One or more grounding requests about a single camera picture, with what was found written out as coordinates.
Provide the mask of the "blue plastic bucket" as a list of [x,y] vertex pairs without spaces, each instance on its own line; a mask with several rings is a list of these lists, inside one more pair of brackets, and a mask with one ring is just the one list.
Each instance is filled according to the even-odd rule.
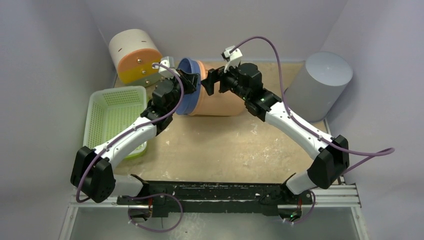
[[[200,75],[200,66],[197,61],[191,59],[191,58],[183,58],[179,64],[178,68],[181,69],[185,73],[189,74],[198,74]],[[178,115],[189,115],[191,114],[199,100],[200,90],[201,90],[201,78],[198,78],[197,84],[196,84],[196,90],[194,93],[191,94],[185,94],[181,104],[176,110],[176,113]]]

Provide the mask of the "orange plastic bucket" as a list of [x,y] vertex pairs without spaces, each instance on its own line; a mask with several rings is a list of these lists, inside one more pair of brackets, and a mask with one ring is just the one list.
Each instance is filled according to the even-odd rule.
[[237,116],[245,108],[245,102],[231,91],[219,92],[220,82],[214,83],[214,94],[208,95],[204,86],[200,85],[199,95],[190,116]]

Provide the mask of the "large grey plastic bucket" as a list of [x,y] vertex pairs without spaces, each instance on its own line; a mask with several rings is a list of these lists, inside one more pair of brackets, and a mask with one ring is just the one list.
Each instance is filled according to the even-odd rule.
[[353,78],[341,56],[321,51],[310,55],[284,91],[285,103],[310,123],[323,120]]

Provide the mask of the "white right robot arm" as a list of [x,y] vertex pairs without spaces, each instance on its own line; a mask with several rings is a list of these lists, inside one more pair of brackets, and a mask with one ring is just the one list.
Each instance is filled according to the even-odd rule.
[[248,112],[261,121],[276,127],[297,143],[313,160],[302,173],[296,173],[282,184],[280,196],[288,204],[294,203],[304,191],[319,187],[328,189],[349,167],[348,153],[341,147],[348,147],[345,137],[332,137],[290,111],[282,99],[264,88],[262,73],[253,63],[238,67],[223,67],[208,70],[201,84],[209,96],[215,92],[232,92],[242,100]]

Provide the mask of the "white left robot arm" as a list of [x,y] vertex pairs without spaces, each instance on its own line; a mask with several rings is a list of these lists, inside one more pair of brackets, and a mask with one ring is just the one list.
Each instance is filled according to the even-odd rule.
[[133,174],[115,175],[114,169],[138,146],[163,132],[184,95],[195,92],[200,74],[170,68],[166,72],[171,77],[157,85],[147,108],[130,126],[103,144],[94,148],[83,146],[77,151],[70,182],[77,188],[78,203],[101,203],[110,196],[130,197],[138,205],[148,201],[146,181]]

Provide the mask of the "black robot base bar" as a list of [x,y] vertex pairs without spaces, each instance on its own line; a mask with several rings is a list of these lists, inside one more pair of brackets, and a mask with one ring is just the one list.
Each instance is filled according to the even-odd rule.
[[136,197],[120,196],[118,203],[150,205],[155,218],[179,212],[289,218],[301,215],[300,204],[313,203],[311,190],[294,195],[283,183],[149,180],[144,184]]

